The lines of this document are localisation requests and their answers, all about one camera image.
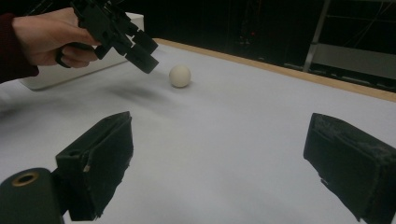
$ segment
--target finger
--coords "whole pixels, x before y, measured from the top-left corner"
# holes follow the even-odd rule
[[[78,49],[71,46],[64,46],[62,49],[62,54],[70,59],[81,62],[93,62],[98,59],[98,57],[93,51],[93,48]]]
[[[64,64],[66,64],[67,66],[74,67],[74,68],[82,68],[82,67],[86,67],[90,64],[89,62],[76,61],[76,60],[69,58],[65,55],[61,58],[61,61]]]

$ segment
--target white table surface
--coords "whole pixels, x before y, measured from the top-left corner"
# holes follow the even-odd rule
[[[395,103],[165,45],[153,55],[149,75],[122,63],[45,91],[1,84],[0,180],[54,170],[97,121],[130,111],[131,167],[94,223],[358,223],[303,158],[308,124],[333,116],[396,147]],[[185,89],[168,81],[180,63]]]

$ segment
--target human hand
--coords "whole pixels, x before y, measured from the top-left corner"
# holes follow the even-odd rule
[[[17,17],[12,25],[22,52],[31,65],[57,64],[57,50],[69,43],[100,45],[86,29],[78,27],[78,18],[71,7],[37,16]],[[97,60],[93,49],[64,46],[62,54],[62,62],[75,68],[88,66]]]

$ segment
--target sleeve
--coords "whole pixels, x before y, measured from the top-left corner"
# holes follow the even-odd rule
[[[0,83],[38,75],[37,66],[29,64],[12,27],[14,14],[0,15]]]

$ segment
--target wooden table edge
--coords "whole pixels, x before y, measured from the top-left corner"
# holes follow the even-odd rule
[[[206,56],[211,56],[211,57],[227,60],[227,61],[234,62],[234,63],[241,63],[241,64],[249,65],[252,67],[264,69],[267,71],[276,72],[276,73],[279,73],[281,75],[285,75],[288,77],[295,77],[295,78],[299,78],[299,79],[303,79],[306,81],[318,83],[321,85],[337,88],[337,89],[344,90],[344,91],[352,91],[352,92],[356,92],[356,93],[363,94],[366,96],[371,96],[371,97],[375,97],[375,98],[382,99],[382,100],[396,102],[396,93],[393,93],[390,91],[382,91],[379,89],[365,87],[362,85],[353,84],[353,83],[349,83],[349,82],[345,82],[345,81],[340,81],[340,80],[336,80],[336,79],[332,79],[332,78],[328,78],[328,77],[320,77],[320,76],[312,75],[309,73],[272,65],[269,63],[261,63],[261,62],[257,62],[254,60],[245,59],[245,58],[233,56],[230,54],[217,52],[217,51],[210,50],[210,49],[201,49],[201,48],[197,48],[197,47],[186,45],[186,44],[180,44],[180,43],[166,40],[166,39],[154,38],[154,40],[158,44],[163,44],[163,45],[174,47],[177,49],[184,49],[187,51],[200,53],[200,54],[203,54]]]

